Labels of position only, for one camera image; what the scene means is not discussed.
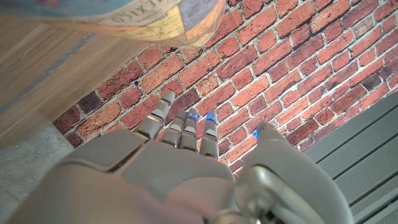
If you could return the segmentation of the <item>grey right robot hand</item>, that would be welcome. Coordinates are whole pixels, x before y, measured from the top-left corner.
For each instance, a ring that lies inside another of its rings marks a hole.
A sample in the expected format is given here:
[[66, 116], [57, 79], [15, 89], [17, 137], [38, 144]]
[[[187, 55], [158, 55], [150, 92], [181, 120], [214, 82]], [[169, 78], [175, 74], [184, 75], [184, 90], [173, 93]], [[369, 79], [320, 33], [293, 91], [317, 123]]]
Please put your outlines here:
[[174, 102], [167, 92], [132, 131], [117, 130], [51, 168], [9, 223], [353, 223], [332, 178], [273, 125], [235, 177], [220, 162], [217, 116], [197, 139], [197, 112], [159, 131]]

